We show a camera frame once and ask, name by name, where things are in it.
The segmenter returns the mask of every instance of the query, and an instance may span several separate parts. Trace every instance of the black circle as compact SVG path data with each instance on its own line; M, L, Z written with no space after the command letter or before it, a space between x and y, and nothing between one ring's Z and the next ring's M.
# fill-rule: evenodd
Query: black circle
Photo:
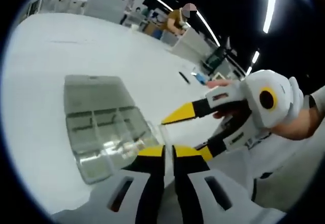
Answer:
M274 106L273 96L265 90L259 94L259 102L265 109L271 109Z

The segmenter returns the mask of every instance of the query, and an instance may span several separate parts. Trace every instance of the ceiling light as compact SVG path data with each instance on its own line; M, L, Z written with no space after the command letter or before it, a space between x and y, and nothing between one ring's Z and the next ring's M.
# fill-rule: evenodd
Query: ceiling light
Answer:
M210 26L208 25L208 23L206 22L206 20L203 18L203 16L201 15L201 13L199 11L197 11L197 15L199 16L199 18L201 19L202 23L205 25L205 27L208 29L209 33L211 34L212 38L214 39L214 42L220 46L219 41L217 40L217 37L214 35L212 29L210 28Z
M256 51L255 54L254 54L253 60L252 60L252 63L253 64L255 64L255 62L257 61L258 57L259 57L259 52Z
M248 70L247 70L246 76L248 76L251 71L252 71L252 67L249 67Z
M275 6L275 0L269 0L268 10L266 12L266 17L265 17L265 22L264 22L264 27L263 27L263 31L266 34L269 32L269 28L270 28L270 25L271 25L273 12L274 12L274 6Z
M156 1L158 1L160 4L162 4L164 7L166 7L171 12L173 11L173 9L170 6L168 6L165 2L163 2L162 0L156 0Z

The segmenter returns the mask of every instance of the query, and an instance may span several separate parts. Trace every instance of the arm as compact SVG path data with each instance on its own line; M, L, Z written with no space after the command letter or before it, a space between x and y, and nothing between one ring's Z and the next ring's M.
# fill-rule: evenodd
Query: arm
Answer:
M291 140L302 140L313 136L325 116L325 86L310 97L310 109L302 109L290 124L279 124L271 132Z
M181 30L178 29L177 27L175 27L175 19L169 18L167 21L167 27L170 31L172 31L174 34L176 35L180 35L181 34Z

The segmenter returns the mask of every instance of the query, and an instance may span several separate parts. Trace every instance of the yellow circle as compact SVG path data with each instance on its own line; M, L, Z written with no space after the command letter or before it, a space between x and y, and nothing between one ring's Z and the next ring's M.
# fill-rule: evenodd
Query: yellow circle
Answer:
M262 89L261 89L261 92L260 92L260 103L261 103L261 94L264 92L264 91L266 91L266 92L268 92L271 96L272 96L272 99L273 99L273 106L271 107L271 108L265 108L266 110L274 110L275 108L276 108L276 106L277 106L277 104L278 104L278 98L277 98L277 96L276 96L276 94L275 94L275 92L274 92L274 90L272 89L272 88L270 88L270 87L263 87Z

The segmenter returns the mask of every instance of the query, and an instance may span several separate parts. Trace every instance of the black slot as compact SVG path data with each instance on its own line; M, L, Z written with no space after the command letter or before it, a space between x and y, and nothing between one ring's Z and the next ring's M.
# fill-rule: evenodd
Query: black slot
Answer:
M217 180L214 177L206 177L205 178L215 200L217 203L224 209L228 210L232 207L232 204L227 197L226 193L223 191L220 184L217 182Z
M128 191L128 189L130 188L131 184L132 184L133 180L127 180L124 185L122 186L122 188L120 189L120 191L118 192L118 194L116 195L114 201L112 204L111 201L108 204L108 208L114 212L118 212L120 210L121 204L123 202L123 199Z

